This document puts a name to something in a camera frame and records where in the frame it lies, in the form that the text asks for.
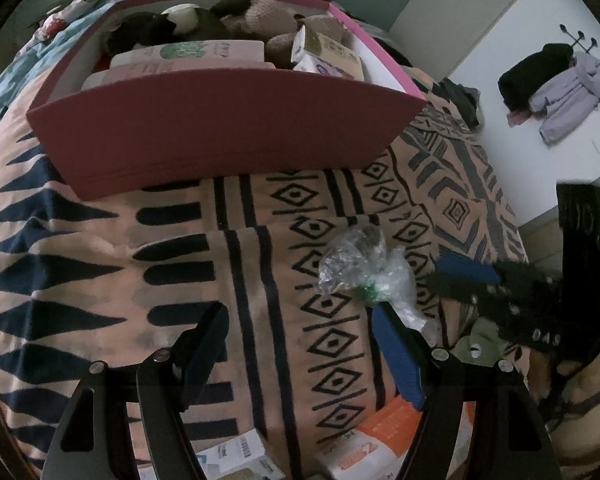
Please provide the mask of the clear plastic bag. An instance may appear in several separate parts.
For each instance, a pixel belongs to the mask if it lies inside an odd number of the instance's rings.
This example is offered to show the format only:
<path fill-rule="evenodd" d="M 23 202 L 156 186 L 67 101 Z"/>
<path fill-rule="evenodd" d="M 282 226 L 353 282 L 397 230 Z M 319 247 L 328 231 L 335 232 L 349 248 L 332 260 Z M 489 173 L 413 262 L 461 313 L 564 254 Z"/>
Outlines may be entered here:
<path fill-rule="evenodd" d="M 405 248 L 390 249 L 379 226 L 352 226 L 329 242 L 318 264 L 317 288 L 323 295 L 352 292 L 370 307 L 386 302 L 406 327 L 432 346 L 437 342 L 436 323 L 417 305 L 416 278 Z"/>

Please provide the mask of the long white product box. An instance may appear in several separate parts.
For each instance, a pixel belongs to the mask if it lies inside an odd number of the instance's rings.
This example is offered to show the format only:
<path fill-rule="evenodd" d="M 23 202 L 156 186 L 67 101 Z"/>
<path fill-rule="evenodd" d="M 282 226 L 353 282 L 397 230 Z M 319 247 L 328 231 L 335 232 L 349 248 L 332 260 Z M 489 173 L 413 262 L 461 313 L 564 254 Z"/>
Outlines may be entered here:
<path fill-rule="evenodd" d="M 285 479 L 277 458 L 257 429 L 196 453 L 207 479 Z"/>

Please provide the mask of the peach black patterned blanket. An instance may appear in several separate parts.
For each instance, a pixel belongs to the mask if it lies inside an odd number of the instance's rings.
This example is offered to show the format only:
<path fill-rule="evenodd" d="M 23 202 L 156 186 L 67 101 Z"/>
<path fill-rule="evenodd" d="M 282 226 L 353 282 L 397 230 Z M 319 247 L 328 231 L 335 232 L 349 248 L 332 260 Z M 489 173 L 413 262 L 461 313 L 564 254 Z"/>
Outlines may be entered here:
<path fill-rule="evenodd" d="M 43 152 L 27 84 L 0 122 L 0 408 L 41 469 L 91 362 L 135 364 L 199 312 L 230 314 L 226 346 L 184 415 L 195 448 L 248 430 L 288 478 L 396 394 L 358 298 L 322 295 L 326 245 L 380 226 L 417 276 L 444 252 L 524 258 L 478 139 L 430 103 L 360 170 L 189 180 L 82 202 Z"/>

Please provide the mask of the brown knitted plush toy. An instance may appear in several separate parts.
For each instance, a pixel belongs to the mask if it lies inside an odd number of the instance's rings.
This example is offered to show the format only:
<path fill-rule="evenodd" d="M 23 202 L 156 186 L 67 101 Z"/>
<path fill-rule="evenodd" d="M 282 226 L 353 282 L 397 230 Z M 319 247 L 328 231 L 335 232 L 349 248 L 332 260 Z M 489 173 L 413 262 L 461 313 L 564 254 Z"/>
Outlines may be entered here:
<path fill-rule="evenodd" d="M 234 39 L 224 18 L 240 18 L 250 0 L 221 0 L 211 9 L 182 3 L 166 10 L 137 12 L 122 18 L 102 37 L 102 50 L 114 56 L 140 47 L 155 47 L 184 41 Z"/>

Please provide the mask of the white green-print lotion tube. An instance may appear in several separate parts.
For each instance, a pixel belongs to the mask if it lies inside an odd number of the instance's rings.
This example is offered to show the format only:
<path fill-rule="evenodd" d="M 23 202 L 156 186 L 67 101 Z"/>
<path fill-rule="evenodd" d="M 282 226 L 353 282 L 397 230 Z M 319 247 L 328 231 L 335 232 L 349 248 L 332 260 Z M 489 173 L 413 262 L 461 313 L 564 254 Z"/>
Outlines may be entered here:
<path fill-rule="evenodd" d="M 110 67 L 176 60 L 177 58 L 225 58 L 239 61 L 264 61 L 265 44 L 261 40 L 183 41 L 160 46 L 143 47 L 116 54 Z"/>

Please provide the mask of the pink lotion tube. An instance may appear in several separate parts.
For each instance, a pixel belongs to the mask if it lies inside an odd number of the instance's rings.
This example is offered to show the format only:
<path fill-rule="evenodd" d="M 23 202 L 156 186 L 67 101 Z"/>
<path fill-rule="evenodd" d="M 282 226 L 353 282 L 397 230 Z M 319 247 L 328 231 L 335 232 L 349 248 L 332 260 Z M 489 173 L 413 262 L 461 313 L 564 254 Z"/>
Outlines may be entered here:
<path fill-rule="evenodd" d="M 126 64 L 91 74 L 85 79 L 81 89 L 93 89 L 103 84 L 113 84 L 118 81 L 152 75 L 190 72 L 191 70 L 228 70 L 229 68 L 275 70 L 275 65 L 271 62 L 226 60 L 225 58 L 178 58 L 177 60 Z"/>

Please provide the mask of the black garment on hook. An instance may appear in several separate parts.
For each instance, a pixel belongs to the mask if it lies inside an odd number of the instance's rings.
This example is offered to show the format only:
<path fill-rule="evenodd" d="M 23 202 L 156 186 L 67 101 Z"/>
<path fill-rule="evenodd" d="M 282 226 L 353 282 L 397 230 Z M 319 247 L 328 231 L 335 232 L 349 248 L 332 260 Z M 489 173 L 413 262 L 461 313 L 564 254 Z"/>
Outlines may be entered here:
<path fill-rule="evenodd" d="M 544 44 L 518 62 L 498 80 L 503 102 L 513 112 L 526 110 L 531 97 L 556 75 L 568 70 L 573 58 L 570 44 Z"/>

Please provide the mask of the lilac hoodie on hook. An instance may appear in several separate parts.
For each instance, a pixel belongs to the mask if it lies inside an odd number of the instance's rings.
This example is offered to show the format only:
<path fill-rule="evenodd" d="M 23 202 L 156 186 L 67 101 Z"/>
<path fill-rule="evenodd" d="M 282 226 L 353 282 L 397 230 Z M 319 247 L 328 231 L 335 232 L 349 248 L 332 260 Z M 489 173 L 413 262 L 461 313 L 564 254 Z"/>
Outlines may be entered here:
<path fill-rule="evenodd" d="M 573 55 L 568 70 L 543 84 L 531 97 L 528 108 L 507 114 L 515 127 L 531 117 L 539 117 L 543 142 L 552 146 L 573 133 L 600 107 L 600 60 L 585 51 Z"/>

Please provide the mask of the small beige product box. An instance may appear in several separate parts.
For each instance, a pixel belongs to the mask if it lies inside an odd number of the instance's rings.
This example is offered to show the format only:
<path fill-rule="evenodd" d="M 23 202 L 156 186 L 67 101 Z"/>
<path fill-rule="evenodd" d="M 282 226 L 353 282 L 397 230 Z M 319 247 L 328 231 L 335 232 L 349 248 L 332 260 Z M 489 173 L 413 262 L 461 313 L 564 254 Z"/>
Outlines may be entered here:
<path fill-rule="evenodd" d="M 306 25 L 294 37 L 290 59 L 298 72 L 365 80 L 361 58 L 354 51 Z"/>

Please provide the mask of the pink knitted teddy bear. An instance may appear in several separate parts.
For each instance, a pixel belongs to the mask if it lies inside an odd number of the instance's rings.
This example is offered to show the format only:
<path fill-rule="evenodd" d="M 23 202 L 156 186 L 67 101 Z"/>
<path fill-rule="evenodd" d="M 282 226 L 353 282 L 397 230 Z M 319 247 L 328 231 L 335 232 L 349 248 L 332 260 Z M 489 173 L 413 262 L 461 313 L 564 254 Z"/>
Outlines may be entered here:
<path fill-rule="evenodd" d="M 344 27 L 332 16 L 305 16 L 278 0 L 221 0 L 211 13 L 235 39 L 261 40 L 264 58 L 277 68 L 291 68 L 297 32 L 306 26 L 332 40 L 343 40 Z"/>

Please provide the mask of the dark clothes pile by wall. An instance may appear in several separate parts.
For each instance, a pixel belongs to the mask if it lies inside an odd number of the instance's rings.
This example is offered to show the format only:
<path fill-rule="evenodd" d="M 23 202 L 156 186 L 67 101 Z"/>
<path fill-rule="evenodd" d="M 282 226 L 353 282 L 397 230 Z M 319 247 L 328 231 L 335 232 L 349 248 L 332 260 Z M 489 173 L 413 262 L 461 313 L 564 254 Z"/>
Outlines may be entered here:
<path fill-rule="evenodd" d="M 453 102 L 470 130 L 480 128 L 480 91 L 477 88 L 456 84 L 449 78 L 438 82 L 445 99 Z"/>

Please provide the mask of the pink cardboard box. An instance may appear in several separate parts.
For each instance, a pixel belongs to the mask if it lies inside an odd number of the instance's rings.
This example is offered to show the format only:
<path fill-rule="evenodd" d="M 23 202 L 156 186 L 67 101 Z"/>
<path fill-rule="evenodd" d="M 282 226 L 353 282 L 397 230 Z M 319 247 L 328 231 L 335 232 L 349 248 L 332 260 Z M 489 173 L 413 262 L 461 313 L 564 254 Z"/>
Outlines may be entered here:
<path fill-rule="evenodd" d="M 276 68 L 204 68 L 94 89 L 84 80 L 106 30 L 140 11 L 219 0 L 120 0 L 87 29 L 34 97 L 28 122 L 82 200 L 178 180 L 284 170 L 362 168 L 426 100 L 401 66 L 336 6 L 279 0 L 336 18 L 362 80 Z"/>

